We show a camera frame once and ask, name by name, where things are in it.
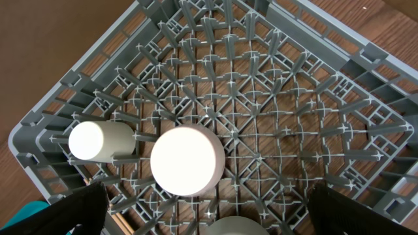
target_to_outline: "gray plastic crate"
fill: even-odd
[[[112,186],[109,213],[133,212],[135,234],[204,232],[231,213],[292,234],[308,214],[309,190],[324,180],[401,223],[417,203],[416,187],[399,194],[415,182],[416,158],[399,154],[416,145],[418,100],[396,83],[416,84],[418,72],[309,1],[293,2],[296,14],[265,0],[248,1],[252,7],[135,1],[17,124],[11,152],[49,203],[85,180]],[[304,23],[302,11],[326,30]],[[139,12],[146,19],[136,25]],[[331,31],[356,50],[329,40]],[[382,66],[398,76],[385,77]],[[130,124],[134,154],[114,156],[112,164],[75,159],[68,135],[86,120]],[[211,128],[227,153],[219,185],[197,198],[170,195],[141,173],[149,171],[150,143],[183,123]],[[396,173],[384,171],[392,160],[404,163]],[[372,187],[379,175],[385,187]],[[190,216],[180,218],[184,210]],[[121,234],[110,216],[103,232]]]

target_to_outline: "teal object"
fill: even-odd
[[[3,228],[7,228],[11,225],[14,225],[17,222],[22,221],[37,212],[40,212],[48,206],[48,203],[42,201],[30,202],[26,204],[23,208],[21,208],[20,211],[16,213],[16,215],[14,215],[13,218],[10,221],[8,221]]]

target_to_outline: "wooden floor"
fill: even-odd
[[[8,150],[9,132],[131,2],[0,2],[0,227],[24,204],[42,199]],[[380,0],[312,2],[418,69],[417,22]],[[404,225],[418,231],[416,218],[418,212]],[[297,232],[312,234],[309,220]]]

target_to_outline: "cylindrical container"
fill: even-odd
[[[225,168],[219,138],[202,125],[182,125],[158,138],[151,152],[151,171],[166,191],[198,196],[216,186]]]
[[[112,162],[114,155],[130,155],[135,148],[134,132],[125,123],[85,121],[69,137],[71,153],[78,159]]]
[[[241,216],[222,218],[206,230],[207,235],[268,235],[259,223]]]

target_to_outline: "black object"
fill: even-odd
[[[308,210],[317,235],[418,234],[326,185],[315,186]]]
[[[74,227],[72,235],[100,234],[108,207],[106,187],[101,182],[93,183],[31,217],[0,230],[0,235],[64,235]]]

